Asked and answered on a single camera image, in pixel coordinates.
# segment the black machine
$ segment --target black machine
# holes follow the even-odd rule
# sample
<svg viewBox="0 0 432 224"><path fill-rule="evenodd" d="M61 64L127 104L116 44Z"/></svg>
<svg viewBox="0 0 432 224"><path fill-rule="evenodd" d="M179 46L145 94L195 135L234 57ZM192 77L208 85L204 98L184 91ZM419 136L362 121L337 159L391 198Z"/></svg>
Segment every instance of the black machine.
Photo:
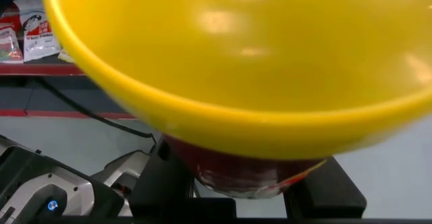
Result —
<svg viewBox="0 0 432 224"><path fill-rule="evenodd" d="M163 140L86 176L0 137L0 224L395 223L361 219L366 200L334 159L284 194L287 219L238 219L229 198L195 198L194 178ZM397 221L414 223L415 221Z"/></svg>

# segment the red label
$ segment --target red label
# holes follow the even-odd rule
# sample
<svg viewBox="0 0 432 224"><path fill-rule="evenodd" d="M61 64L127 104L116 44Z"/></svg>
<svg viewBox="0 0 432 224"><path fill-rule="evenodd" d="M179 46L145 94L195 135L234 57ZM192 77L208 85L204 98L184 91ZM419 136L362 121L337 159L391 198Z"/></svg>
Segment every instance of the red label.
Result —
<svg viewBox="0 0 432 224"><path fill-rule="evenodd" d="M49 25L48 21L41 22L39 26L29 31L27 33L27 36L37 36L37 35L44 34L46 32L51 32L51 26Z"/></svg>

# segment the red shelf edge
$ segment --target red shelf edge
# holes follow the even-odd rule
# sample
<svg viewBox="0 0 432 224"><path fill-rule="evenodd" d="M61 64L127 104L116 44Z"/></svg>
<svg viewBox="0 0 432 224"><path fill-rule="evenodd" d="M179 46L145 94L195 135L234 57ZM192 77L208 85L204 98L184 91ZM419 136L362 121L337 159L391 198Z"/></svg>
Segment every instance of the red shelf edge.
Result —
<svg viewBox="0 0 432 224"><path fill-rule="evenodd" d="M25 117L27 116L27 113L23 109L6 109L6 110L0 110L0 116Z"/></svg>
<svg viewBox="0 0 432 224"><path fill-rule="evenodd" d="M85 76L70 64L0 64L0 76Z"/></svg>
<svg viewBox="0 0 432 224"><path fill-rule="evenodd" d="M69 117L75 119L86 119L87 116L75 112L75 111L34 111L27 110L27 116L29 117ZM133 115L129 113L97 113L97 115L104 117L106 119L136 119Z"/></svg>

